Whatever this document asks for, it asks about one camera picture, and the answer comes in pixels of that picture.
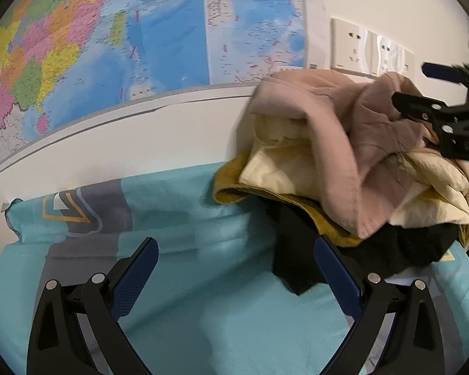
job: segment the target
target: wall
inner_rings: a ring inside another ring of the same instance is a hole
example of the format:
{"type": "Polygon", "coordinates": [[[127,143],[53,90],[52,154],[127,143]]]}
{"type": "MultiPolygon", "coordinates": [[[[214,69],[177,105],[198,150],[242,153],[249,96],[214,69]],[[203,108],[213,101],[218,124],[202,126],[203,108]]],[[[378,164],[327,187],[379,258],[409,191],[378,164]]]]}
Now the wall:
{"type": "MultiPolygon", "coordinates": [[[[332,17],[394,39],[414,52],[418,62],[469,60],[469,22],[456,0],[325,1],[332,17]]],[[[312,7],[307,11],[312,17],[312,7]]],[[[449,104],[465,99],[463,87],[428,80],[419,71],[415,82],[423,94],[449,104]]],[[[252,91],[251,86],[226,87],[157,98],[44,138],[0,166],[0,208],[16,197],[35,198],[111,178],[228,160],[250,145],[245,106],[252,91]],[[168,107],[156,110],[162,105],[168,107]]],[[[0,253],[15,240],[0,214],[0,253]]]]}

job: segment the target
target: screw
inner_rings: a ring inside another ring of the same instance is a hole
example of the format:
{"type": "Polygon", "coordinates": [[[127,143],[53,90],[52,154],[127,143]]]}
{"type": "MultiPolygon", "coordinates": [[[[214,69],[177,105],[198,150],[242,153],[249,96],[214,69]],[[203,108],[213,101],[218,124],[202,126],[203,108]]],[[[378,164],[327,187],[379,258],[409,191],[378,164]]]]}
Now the screw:
{"type": "Polygon", "coordinates": [[[47,284],[45,285],[45,287],[47,288],[47,290],[52,290],[52,289],[55,289],[57,285],[58,285],[58,281],[53,279],[53,280],[49,280],[47,284]]]}
{"type": "Polygon", "coordinates": [[[367,279],[372,283],[379,283],[381,281],[381,277],[376,273],[369,273],[367,279]]]}
{"type": "Polygon", "coordinates": [[[415,281],[415,287],[418,290],[424,290],[426,288],[426,283],[423,280],[417,279],[415,281]]]}
{"type": "Polygon", "coordinates": [[[96,273],[92,277],[92,283],[95,283],[95,284],[102,283],[104,282],[105,279],[106,279],[106,275],[104,275],[103,273],[96,273]]]}

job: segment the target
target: clothes pile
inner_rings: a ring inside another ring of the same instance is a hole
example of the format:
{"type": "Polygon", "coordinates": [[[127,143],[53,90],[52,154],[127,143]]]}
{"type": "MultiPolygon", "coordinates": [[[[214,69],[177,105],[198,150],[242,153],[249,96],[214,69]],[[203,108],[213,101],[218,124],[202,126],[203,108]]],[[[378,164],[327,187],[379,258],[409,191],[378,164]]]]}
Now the clothes pile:
{"type": "MultiPolygon", "coordinates": [[[[250,101],[253,147],[217,172],[213,196],[265,200],[280,227],[275,273],[294,273],[316,233],[384,278],[440,260],[455,240],[469,249],[469,162],[443,158],[431,125],[394,108],[396,91],[421,96],[397,73],[355,83],[302,69],[261,81],[250,101]]],[[[279,276],[298,293],[315,282],[279,276]]]]}

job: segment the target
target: bed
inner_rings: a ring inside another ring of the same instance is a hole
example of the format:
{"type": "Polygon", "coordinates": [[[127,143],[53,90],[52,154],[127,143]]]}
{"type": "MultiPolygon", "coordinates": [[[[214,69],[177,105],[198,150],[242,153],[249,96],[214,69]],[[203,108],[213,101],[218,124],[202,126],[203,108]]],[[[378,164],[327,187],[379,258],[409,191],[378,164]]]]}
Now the bed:
{"type": "MultiPolygon", "coordinates": [[[[265,207],[255,197],[216,204],[211,185],[219,166],[13,201],[5,216],[18,241],[0,259],[0,354],[10,368],[26,373],[31,322],[47,281],[85,282],[151,236],[158,265],[119,324],[152,373],[320,373],[352,321],[328,285],[298,297],[272,274],[275,230],[265,207]]],[[[429,284],[453,375],[469,356],[469,259],[454,243],[440,262],[390,280],[414,277],[429,284]]],[[[373,369],[389,320],[362,373],[373,369]]],[[[99,371],[109,373],[88,324],[81,325],[99,371]]]]}

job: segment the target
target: pink garment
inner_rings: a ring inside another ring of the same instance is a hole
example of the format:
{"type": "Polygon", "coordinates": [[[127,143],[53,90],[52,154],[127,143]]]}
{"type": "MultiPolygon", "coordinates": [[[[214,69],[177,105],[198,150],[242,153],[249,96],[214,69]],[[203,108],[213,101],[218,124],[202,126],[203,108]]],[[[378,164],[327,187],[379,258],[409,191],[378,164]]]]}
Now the pink garment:
{"type": "Polygon", "coordinates": [[[424,146],[426,127],[401,119],[395,91],[421,95],[397,73],[355,83],[333,70],[281,71],[266,77],[251,112],[308,122],[320,203],[328,216],[360,238],[388,220],[414,182],[393,153],[424,146]]]}

